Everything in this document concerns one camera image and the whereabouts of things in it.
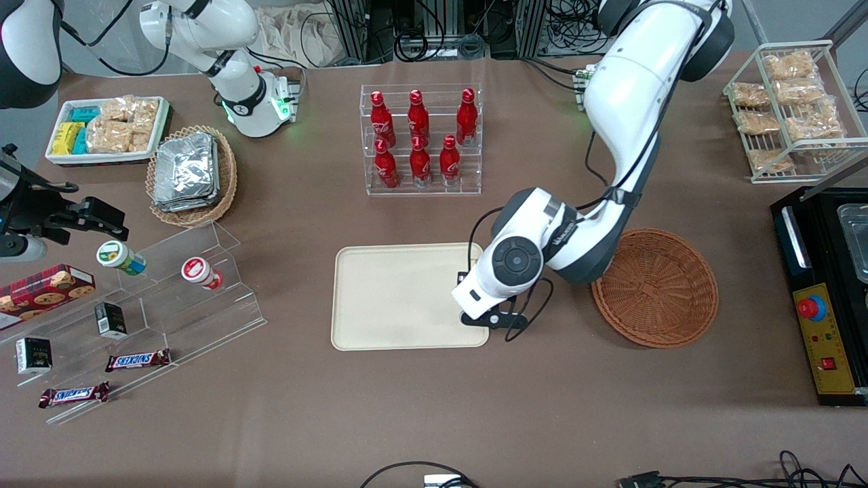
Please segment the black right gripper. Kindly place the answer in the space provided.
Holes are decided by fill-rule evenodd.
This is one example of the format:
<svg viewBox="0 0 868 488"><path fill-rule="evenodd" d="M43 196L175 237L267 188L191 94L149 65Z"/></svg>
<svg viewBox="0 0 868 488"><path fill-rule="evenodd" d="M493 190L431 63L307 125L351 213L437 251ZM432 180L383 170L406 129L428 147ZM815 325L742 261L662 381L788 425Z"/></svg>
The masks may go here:
<svg viewBox="0 0 868 488"><path fill-rule="evenodd" d="M124 226L125 212L99 198L86 197L80 203L69 203L48 216L45 210L51 191L52 183L35 173L22 176L2 173L1 235L43 238L44 235L83 230L127 241L129 231Z"/></svg>

